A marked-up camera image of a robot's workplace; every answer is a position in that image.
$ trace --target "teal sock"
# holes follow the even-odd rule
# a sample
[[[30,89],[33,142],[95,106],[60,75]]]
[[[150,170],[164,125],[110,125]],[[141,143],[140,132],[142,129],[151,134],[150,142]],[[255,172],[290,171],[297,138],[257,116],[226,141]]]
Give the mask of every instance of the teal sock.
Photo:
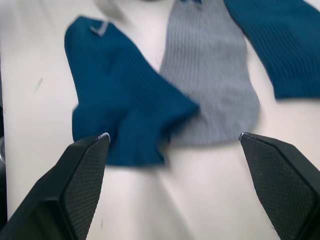
[[[224,0],[276,99],[320,97],[320,12],[303,0]]]
[[[113,24],[104,33],[92,31],[101,25],[79,17],[65,34],[79,102],[72,114],[73,139],[108,132],[106,164],[163,164],[159,145],[199,107],[159,76]]]

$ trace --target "fabric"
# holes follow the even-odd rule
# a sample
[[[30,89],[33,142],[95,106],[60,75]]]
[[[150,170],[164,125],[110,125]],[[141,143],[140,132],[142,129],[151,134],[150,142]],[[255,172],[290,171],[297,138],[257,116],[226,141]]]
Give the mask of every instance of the fabric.
[[[223,0],[175,1],[160,74],[201,108],[173,145],[236,141],[255,126],[260,104],[249,79],[247,46]]]
[[[196,4],[201,4],[202,0],[192,0],[194,1]]]
[[[320,12],[303,0],[224,0],[276,99],[320,97]]]
[[[106,164],[163,164],[159,144],[199,107],[159,76],[113,24],[102,36],[91,30],[101,25],[79,17],[65,34],[79,102],[72,114],[73,139],[108,132]]]

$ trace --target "gray sock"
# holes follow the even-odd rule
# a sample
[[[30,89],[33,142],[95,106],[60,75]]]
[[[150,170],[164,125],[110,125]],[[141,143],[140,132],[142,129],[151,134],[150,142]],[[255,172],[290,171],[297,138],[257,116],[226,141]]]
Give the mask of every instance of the gray sock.
[[[235,141],[255,126],[260,104],[249,79],[247,46],[224,0],[175,0],[160,74],[201,107],[171,144]]]

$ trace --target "ribbed sock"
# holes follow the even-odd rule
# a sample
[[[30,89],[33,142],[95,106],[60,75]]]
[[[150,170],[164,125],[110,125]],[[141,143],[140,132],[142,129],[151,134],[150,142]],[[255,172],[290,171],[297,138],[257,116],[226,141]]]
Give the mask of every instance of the ribbed sock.
[[[201,108],[173,145],[236,141],[256,124],[260,104],[249,79],[246,42],[223,0],[175,1],[160,74]]]
[[[320,97],[320,12],[303,0],[224,0],[276,99]]]
[[[108,132],[106,164],[163,164],[158,147],[199,107],[159,76],[138,48],[109,23],[79,17],[65,34],[65,52],[78,106],[72,114],[75,141]]]

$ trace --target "white table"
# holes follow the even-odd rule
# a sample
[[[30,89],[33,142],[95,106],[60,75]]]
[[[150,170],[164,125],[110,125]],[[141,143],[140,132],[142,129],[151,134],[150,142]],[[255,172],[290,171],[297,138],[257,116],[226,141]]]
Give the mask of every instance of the white table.
[[[173,0],[116,2],[122,14],[116,25],[158,70]],[[320,1],[312,2],[320,9]],[[9,216],[73,142],[71,119],[78,101],[64,34],[77,15],[104,17],[92,0],[0,0]],[[254,132],[294,144],[320,169],[320,101],[276,102],[263,65],[247,46],[261,103]],[[278,239],[239,142],[166,154],[166,168],[106,168],[88,240]]]

